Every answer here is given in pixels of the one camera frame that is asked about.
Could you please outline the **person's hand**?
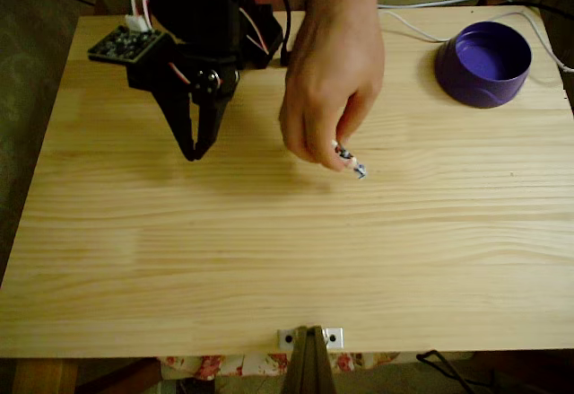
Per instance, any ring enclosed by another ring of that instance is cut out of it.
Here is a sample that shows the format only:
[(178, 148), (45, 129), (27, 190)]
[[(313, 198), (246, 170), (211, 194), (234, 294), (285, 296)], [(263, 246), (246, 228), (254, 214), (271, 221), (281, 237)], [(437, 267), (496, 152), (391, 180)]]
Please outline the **person's hand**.
[(306, 13), (285, 77), (283, 142), (304, 161), (340, 171), (332, 146), (359, 128), (382, 86), (385, 51), (375, 8)]

